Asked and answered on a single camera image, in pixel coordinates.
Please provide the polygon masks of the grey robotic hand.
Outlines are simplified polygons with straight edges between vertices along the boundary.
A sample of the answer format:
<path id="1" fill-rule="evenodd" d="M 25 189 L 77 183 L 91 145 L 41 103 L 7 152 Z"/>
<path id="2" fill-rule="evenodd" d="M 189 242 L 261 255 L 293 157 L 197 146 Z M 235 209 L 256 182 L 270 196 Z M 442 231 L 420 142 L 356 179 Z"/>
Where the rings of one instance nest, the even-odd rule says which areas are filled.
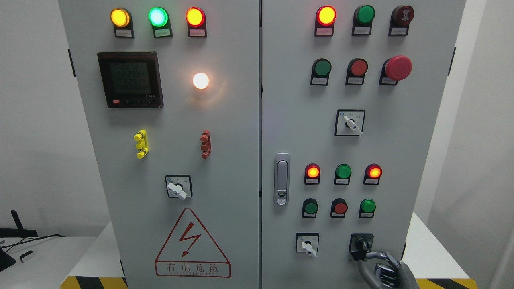
<path id="1" fill-rule="evenodd" d="M 379 258 L 389 265 L 377 263 L 371 271 L 366 262 Z M 365 260 L 357 261 L 358 271 L 371 289 L 418 289 L 419 284 L 406 263 L 398 261 L 388 252 L 369 252 Z"/>

